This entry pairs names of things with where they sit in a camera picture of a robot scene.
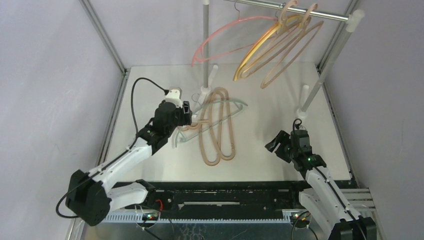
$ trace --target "clothes rail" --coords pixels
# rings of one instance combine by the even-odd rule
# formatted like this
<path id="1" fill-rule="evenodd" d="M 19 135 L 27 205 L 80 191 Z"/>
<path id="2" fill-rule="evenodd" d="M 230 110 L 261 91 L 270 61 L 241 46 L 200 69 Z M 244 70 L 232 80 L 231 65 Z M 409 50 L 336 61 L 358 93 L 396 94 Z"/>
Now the clothes rail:
<path id="1" fill-rule="evenodd" d="M 237 2 L 240 4 L 249 4 L 254 6 L 260 6 L 270 9 L 283 9 L 284 3 L 279 2 L 272 2 L 272 1 L 262 1 L 262 0 L 225 0 L 229 2 Z M 297 14 L 305 14 L 308 9 L 303 7 L 289 7 L 287 9 L 288 12 L 293 12 Z M 312 11 L 310 12 L 310 16 L 319 17 L 323 19 L 331 19 L 331 20 L 337 20 L 341 22 L 347 22 L 349 20 L 349 16 L 346 16 L 344 14 L 337 14 L 332 12 L 326 12 L 326 11 Z"/>

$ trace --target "gray wall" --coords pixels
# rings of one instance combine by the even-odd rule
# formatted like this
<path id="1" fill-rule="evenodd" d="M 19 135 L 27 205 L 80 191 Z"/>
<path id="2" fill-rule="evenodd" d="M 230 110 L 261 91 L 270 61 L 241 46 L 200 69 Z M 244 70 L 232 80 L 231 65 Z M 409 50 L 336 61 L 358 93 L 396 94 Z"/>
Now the gray wall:
<path id="1" fill-rule="evenodd" d="M 363 0 L 327 81 L 350 161 L 390 240 L 424 239 L 424 1 Z"/>
<path id="2" fill-rule="evenodd" d="M 0 239 L 65 238 L 56 203 L 95 165 L 119 80 L 77 0 L 1 1 Z"/>

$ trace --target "metal rod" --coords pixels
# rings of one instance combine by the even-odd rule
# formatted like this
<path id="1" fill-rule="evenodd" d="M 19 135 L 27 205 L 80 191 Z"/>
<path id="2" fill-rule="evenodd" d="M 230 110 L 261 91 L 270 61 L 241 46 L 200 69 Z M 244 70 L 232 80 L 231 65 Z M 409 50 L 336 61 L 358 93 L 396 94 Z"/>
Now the metal rod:
<path id="1" fill-rule="evenodd" d="M 249 4 L 254 6 L 260 6 L 270 9 L 281 9 L 281 3 L 279 2 L 272 2 L 272 1 L 262 1 L 262 0 L 225 0 L 230 2 L 236 2 L 241 4 Z M 303 7 L 289 7 L 287 11 L 298 13 L 298 14 L 305 14 L 308 9 Z M 332 12 L 326 12 L 326 11 L 311 11 L 310 16 L 319 17 L 323 19 L 331 19 L 331 20 L 337 20 L 341 22 L 347 22 L 349 19 L 349 16 L 343 15 L 343 14 L 337 14 Z"/>
<path id="2" fill-rule="evenodd" d="M 346 8 L 346 11 L 344 12 L 345 15 L 350 15 L 354 12 L 355 9 L 357 9 L 357 6 L 359 3 L 361 3 L 362 0 L 350 0 L 349 5 Z M 327 48 L 325 49 L 324 54 L 321 57 L 321 60 L 319 61 L 317 65 L 318 72 L 322 72 L 322 70 L 325 67 L 325 64 L 327 62 L 327 58 L 330 55 L 330 52 L 333 50 L 333 46 L 336 43 L 337 39 L 339 38 L 340 34 L 342 33 L 343 29 L 345 27 L 344 22 L 339 22 L 337 25 L 337 29 L 334 31 L 334 34 L 331 38 L 330 43 L 328 44 Z"/>
<path id="3" fill-rule="evenodd" d="M 203 40 L 209 38 L 209 4 L 203 5 Z M 207 42 L 203 46 L 203 57 L 209 58 L 209 43 Z M 209 87 L 209 60 L 203 61 L 203 87 L 206 89 Z"/>
<path id="4" fill-rule="evenodd" d="M 119 70 L 122 74 L 125 73 L 125 66 L 118 55 L 118 52 L 114 46 L 114 44 L 111 41 L 111 38 L 109 37 L 108 33 L 105 30 L 105 27 L 103 26 L 102 22 L 100 21 L 99 16 L 97 15 L 92 3 L 90 0 L 79 0 L 79 2 L 82 5 L 82 8 L 84 8 L 85 13 L 87 14 L 88 18 L 90 19 L 92 25 L 94 26 L 95 30 L 97 31 L 101 41 L 103 42 L 104 46 L 106 47 L 107 51 L 115 61 L 116 65 L 118 66 Z"/>
<path id="5" fill-rule="evenodd" d="M 340 37 L 338 38 L 337 42 L 334 44 L 333 51 L 331 51 L 330 55 L 328 56 L 327 62 L 325 64 L 324 69 L 321 72 L 321 75 L 318 78 L 318 81 L 316 81 L 315 86 L 313 86 L 312 91 L 310 91 L 309 96 L 307 97 L 305 103 L 300 109 L 302 112 L 306 112 L 306 110 L 311 105 L 312 100 L 314 100 L 315 96 L 317 95 L 318 91 L 321 88 L 321 85 L 323 85 L 324 81 L 329 75 L 331 68 L 336 62 L 337 57 L 340 55 L 340 52 L 342 52 L 343 47 L 345 46 L 346 42 L 349 40 L 349 37 L 351 36 L 351 34 L 352 33 L 346 31 L 346 29 L 344 29 L 341 32 Z"/>

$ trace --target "red wire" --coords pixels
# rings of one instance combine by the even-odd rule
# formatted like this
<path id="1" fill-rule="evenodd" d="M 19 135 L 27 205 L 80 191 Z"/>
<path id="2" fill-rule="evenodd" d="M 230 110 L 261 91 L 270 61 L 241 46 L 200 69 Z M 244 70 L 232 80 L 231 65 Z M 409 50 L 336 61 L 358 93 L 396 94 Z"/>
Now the red wire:
<path id="1" fill-rule="evenodd" d="M 164 204 L 162 203 L 162 200 L 160 200 L 160 199 L 158 198 L 158 199 L 156 199 L 156 201 L 155 201 L 155 202 L 159 202 L 159 203 L 160 203 L 159 211 L 160 211 L 160 212 L 162 212 L 162 210 L 164 209 Z"/>

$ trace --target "vertical pole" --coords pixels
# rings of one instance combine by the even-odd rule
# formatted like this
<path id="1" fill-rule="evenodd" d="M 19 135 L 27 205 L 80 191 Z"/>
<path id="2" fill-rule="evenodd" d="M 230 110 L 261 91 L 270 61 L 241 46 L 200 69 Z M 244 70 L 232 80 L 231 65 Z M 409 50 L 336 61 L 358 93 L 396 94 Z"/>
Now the vertical pole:
<path id="1" fill-rule="evenodd" d="M 334 63 L 336 62 L 337 57 L 340 55 L 340 52 L 342 52 L 343 47 L 345 46 L 346 42 L 349 40 L 349 37 L 355 31 L 356 27 L 358 26 L 359 22 L 364 16 L 365 16 L 364 11 L 359 9 L 354 11 L 353 14 L 349 16 L 349 20 L 347 21 L 347 26 L 345 30 L 341 32 L 337 42 L 334 44 L 334 50 L 331 51 L 330 55 L 328 56 L 327 62 L 324 66 L 324 69 L 321 72 L 321 75 L 318 78 L 318 81 L 316 81 L 315 86 L 313 86 L 303 106 L 300 107 L 300 114 L 305 113 L 308 110 L 309 106 L 312 103 L 312 100 L 314 100 L 315 96 L 317 95 L 318 91 L 321 88 L 321 85 L 323 85 L 324 81 L 329 75 L 330 70 L 332 69 Z"/>
<path id="2" fill-rule="evenodd" d="M 352 34 L 351 32 L 348 32 L 348 31 L 345 31 L 345 30 L 341 33 L 339 39 L 337 40 L 337 42 L 334 45 L 334 50 L 328 56 L 327 63 L 325 64 L 325 67 L 322 70 L 321 75 L 318 78 L 318 81 L 316 81 L 315 86 L 313 86 L 312 90 L 310 91 L 309 96 L 307 97 L 303 106 L 301 106 L 300 110 L 302 112 L 306 112 L 306 110 L 311 105 L 312 100 L 315 98 L 315 96 L 317 95 L 318 91 L 321 88 L 321 85 L 323 85 L 324 81 L 326 80 L 327 76 L 329 75 L 331 68 L 333 67 L 334 63 L 336 62 L 336 59 L 339 56 L 340 52 L 342 52 L 342 49 L 345 46 L 345 44 L 348 41 L 351 34 Z"/>
<path id="3" fill-rule="evenodd" d="M 203 0 L 203 41 L 209 38 L 209 0 Z M 203 46 L 203 57 L 209 58 L 209 43 Z M 209 87 L 209 60 L 203 61 L 203 87 Z"/>

